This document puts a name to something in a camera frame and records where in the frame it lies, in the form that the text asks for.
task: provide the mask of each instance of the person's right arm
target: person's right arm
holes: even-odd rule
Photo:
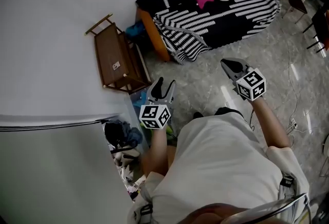
[[[267,105],[263,97],[259,97],[251,105],[261,125],[267,145],[278,148],[291,147],[290,140],[282,124]]]

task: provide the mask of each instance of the white cube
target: white cube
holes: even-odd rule
[[[266,79],[256,68],[237,80],[236,86],[240,95],[254,101],[266,92]]]
[[[139,120],[148,129],[162,129],[171,117],[168,107],[163,105],[142,105]]]

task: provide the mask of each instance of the tile floor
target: tile floor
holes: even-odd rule
[[[145,55],[152,79],[163,76],[165,81],[177,81],[177,95],[173,122],[176,130],[187,124],[195,111],[213,115],[219,107],[228,106],[239,110],[249,122],[251,105],[232,91],[233,85],[221,68],[220,60],[226,57],[245,59],[251,66],[258,67],[267,79],[267,93],[264,98],[274,110],[282,124],[288,128],[289,117],[298,106],[293,117],[298,129],[290,136],[293,150],[310,182],[312,198],[329,191],[329,179],[321,178],[320,171],[326,157],[322,143],[329,134],[329,55],[315,54],[318,47],[306,48],[314,42],[312,27],[305,34],[302,31],[311,23],[315,9],[307,3],[309,15],[295,24],[300,17],[298,11],[281,16],[288,8],[283,0],[281,14],[273,23],[253,37],[200,54],[195,62],[161,62],[150,52]],[[265,146],[257,118],[252,118],[255,135]]]

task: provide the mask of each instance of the striped blanket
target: striped blanket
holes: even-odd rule
[[[150,13],[174,59],[182,63],[213,48],[246,39],[265,29],[281,6],[276,0],[137,0]]]

